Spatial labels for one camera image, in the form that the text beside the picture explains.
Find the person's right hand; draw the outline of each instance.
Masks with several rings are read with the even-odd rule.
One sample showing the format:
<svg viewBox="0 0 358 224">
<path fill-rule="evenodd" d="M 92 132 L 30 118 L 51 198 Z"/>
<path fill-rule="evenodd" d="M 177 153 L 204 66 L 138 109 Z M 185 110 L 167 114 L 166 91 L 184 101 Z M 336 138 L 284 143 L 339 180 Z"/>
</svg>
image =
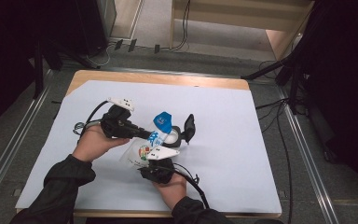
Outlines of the person's right hand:
<svg viewBox="0 0 358 224">
<path fill-rule="evenodd" d="M 173 174 L 171 181 L 168 184 L 158 184 L 153 182 L 153 185 L 161 194 L 165 204 L 173 210 L 176 204 L 187 195 L 186 183 L 184 177 L 178 174 Z"/>
</svg>

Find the white tabletop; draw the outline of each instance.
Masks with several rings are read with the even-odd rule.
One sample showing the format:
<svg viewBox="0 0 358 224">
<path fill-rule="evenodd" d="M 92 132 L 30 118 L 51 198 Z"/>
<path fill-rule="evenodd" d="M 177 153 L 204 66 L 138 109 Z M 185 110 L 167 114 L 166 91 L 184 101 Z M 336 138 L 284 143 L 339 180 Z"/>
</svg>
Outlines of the white tabletop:
<svg viewBox="0 0 358 224">
<path fill-rule="evenodd" d="M 64 98 L 16 208 L 33 202 L 50 167 L 74 150 L 78 139 L 72 132 L 74 125 L 84 122 L 107 97 L 132 99 L 135 111 L 129 120 L 141 127 L 167 111 L 172 125 L 183 129 L 188 115 L 194 114 L 196 134 L 189 146 L 181 145 L 181 154 L 173 161 L 200 177 L 211 208 L 244 216 L 282 212 L 250 91 L 94 80 Z M 103 106 L 94 118 L 101 118 L 110 106 Z M 75 210 L 103 210 L 112 216 L 169 214 L 150 181 L 118 161 L 130 144 L 93 162 L 97 177 L 80 187 Z M 187 192 L 193 199 L 200 198 L 189 184 Z"/>
</svg>

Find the white plastic part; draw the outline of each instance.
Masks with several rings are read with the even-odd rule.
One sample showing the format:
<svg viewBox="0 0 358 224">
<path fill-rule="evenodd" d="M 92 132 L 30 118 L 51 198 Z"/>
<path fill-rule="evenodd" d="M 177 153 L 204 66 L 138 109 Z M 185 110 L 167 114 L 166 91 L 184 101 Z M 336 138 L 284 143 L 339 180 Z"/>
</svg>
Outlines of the white plastic part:
<svg viewBox="0 0 358 224">
<path fill-rule="evenodd" d="M 159 161 L 179 155 L 180 151 L 168 147 L 157 146 L 147 154 L 147 159 L 151 161 Z"/>
<path fill-rule="evenodd" d="M 129 100 L 129 99 L 116 99 L 116 98 L 109 97 L 109 98 L 107 98 L 107 101 L 114 105 L 118 105 L 125 109 L 128 109 L 130 111 L 133 111 L 135 109 L 135 106 L 133 105 L 132 100 Z"/>
</svg>

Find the plastic packaging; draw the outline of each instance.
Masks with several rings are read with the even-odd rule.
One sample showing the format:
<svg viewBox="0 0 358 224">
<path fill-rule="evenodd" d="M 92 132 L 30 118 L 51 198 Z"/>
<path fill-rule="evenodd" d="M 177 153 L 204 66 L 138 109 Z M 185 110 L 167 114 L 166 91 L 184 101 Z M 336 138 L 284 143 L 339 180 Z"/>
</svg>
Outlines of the plastic packaging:
<svg viewBox="0 0 358 224">
<path fill-rule="evenodd" d="M 125 165 L 139 169 L 149 164 L 146 156 L 155 146 L 160 146 L 172 130 L 172 116 L 167 112 L 157 115 L 145 129 L 151 132 L 147 140 L 136 138 L 120 158 Z"/>
</svg>

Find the forearm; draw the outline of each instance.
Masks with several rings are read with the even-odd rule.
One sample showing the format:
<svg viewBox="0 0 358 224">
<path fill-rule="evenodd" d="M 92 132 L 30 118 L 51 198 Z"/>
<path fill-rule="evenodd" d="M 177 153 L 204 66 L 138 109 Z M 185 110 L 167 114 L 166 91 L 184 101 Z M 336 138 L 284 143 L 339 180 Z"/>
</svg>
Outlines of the forearm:
<svg viewBox="0 0 358 224">
<path fill-rule="evenodd" d="M 205 209 L 202 202 L 185 197 L 172 210 L 175 223 L 181 224 L 225 224 L 232 222 L 213 209 Z"/>
<path fill-rule="evenodd" d="M 95 178 L 91 163 L 71 155 L 55 164 L 45 177 L 44 188 L 27 209 L 10 223 L 64 223 L 73 214 L 78 187 Z"/>
</svg>

